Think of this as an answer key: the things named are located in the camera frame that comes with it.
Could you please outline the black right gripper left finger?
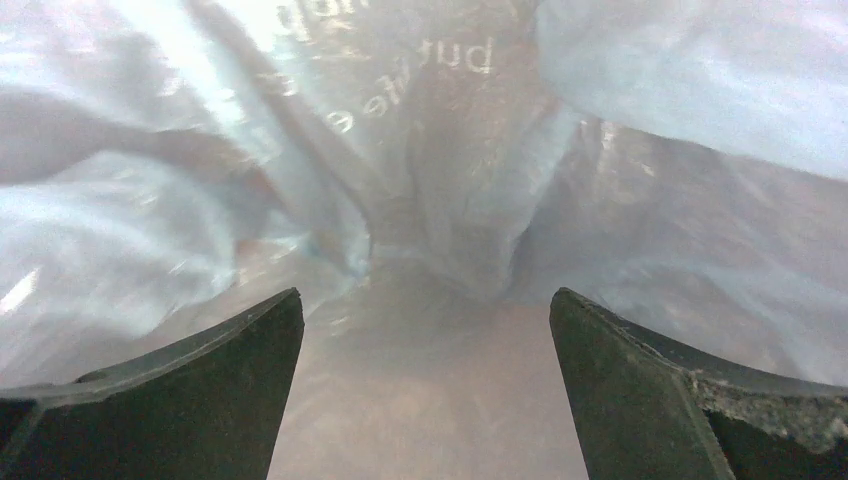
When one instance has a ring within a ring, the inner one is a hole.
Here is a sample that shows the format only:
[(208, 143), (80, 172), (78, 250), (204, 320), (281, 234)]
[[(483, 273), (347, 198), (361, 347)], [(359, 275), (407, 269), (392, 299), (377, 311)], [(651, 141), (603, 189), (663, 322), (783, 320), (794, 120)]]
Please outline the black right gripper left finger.
[(5, 479), (264, 479), (298, 361), (297, 290), (63, 385), (1, 393)]

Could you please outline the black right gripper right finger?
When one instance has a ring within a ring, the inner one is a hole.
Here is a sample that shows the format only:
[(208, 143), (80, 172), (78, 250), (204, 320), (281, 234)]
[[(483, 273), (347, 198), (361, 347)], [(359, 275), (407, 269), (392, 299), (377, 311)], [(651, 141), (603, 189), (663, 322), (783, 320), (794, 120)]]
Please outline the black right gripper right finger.
[(569, 289), (550, 327), (592, 479), (843, 479), (847, 391), (708, 354)]

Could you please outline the light blue plastic trash bag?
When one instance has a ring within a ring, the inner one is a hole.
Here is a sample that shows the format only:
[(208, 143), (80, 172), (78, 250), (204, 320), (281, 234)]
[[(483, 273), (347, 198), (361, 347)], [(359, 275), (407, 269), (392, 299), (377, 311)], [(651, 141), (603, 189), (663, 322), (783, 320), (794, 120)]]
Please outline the light blue plastic trash bag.
[(554, 293), (847, 381), (843, 1), (5, 1), (1, 383), (287, 288), (274, 479), (581, 479)]

